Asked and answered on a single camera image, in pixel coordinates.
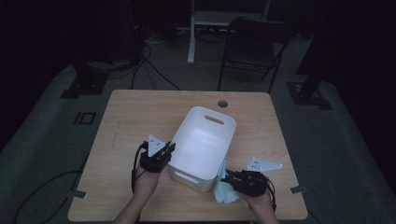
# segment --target black chair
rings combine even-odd
[[[292,38],[293,33],[284,22],[241,17],[232,20],[227,28],[218,91],[221,88],[224,67],[231,66],[264,72],[262,80],[274,69],[268,88],[270,93],[282,53]]]

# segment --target gray carpet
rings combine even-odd
[[[214,38],[212,35],[199,35]],[[149,61],[183,91],[215,91],[223,44],[197,41],[195,64],[187,65],[188,41],[148,43]],[[286,82],[301,81],[295,71],[309,46],[309,40],[296,37],[286,49],[271,93],[276,113],[288,146],[307,208],[322,223],[396,223],[396,200],[376,167],[369,149],[336,88],[322,82],[319,86],[333,110],[314,105],[295,105]],[[174,90],[150,66],[136,73],[135,89]],[[269,78],[241,76],[229,71],[223,91],[266,91]],[[71,66],[59,74],[37,102],[34,110],[0,155],[0,223],[12,223],[17,209],[40,185],[68,171],[78,171],[89,154],[110,93],[130,89],[131,71],[110,75],[102,95],[82,95],[60,99],[74,79]],[[75,124],[78,113],[95,113],[91,125]],[[77,174],[63,175],[32,197],[19,211],[18,223],[39,223],[62,204],[49,223],[69,223],[71,199],[65,197]],[[305,220],[282,223],[319,223],[309,215]]]

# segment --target dark background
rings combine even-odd
[[[263,4],[222,2],[197,1],[197,9],[255,11]],[[51,80],[70,64],[71,52],[105,63],[131,57],[131,32],[137,24],[173,38],[176,27],[190,25],[190,9],[185,0],[2,0],[0,149]],[[298,74],[337,88],[393,190],[395,15],[392,1],[273,0],[268,18],[314,37]]]

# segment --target crumpled tissue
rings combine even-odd
[[[216,185],[213,190],[218,203],[233,203],[239,199],[239,193],[233,190],[233,186],[231,186],[229,183],[221,181],[221,179],[225,178],[227,175],[226,169],[227,161],[224,160],[219,169]]]

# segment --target bin handle cutout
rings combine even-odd
[[[191,178],[191,177],[189,177],[189,176],[187,176],[187,175],[183,175],[183,174],[181,174],[181,173],[179,173],[179,172],[175,172],[175,175],[178,175],[178,176],[180,176],[180,177],[183,177],[183,178],[185,178],[185,179],[188,179],[188,180],[190,180],[191,182],[193,182],[194,184],[198,184],[198,180],[193,179],[193,178]]]
[[[219,119],[215,119],[215,118],[210,117],[210,116],[208,116],[208,115],[205,115],[204,118],[206,118],[206,119],[208,119],[208,120],[210,120],[210,121],[212,121],[212,122],[215,122],[215,123],[217,123],[217,124],[224,125],[224,121],[219,120]]]

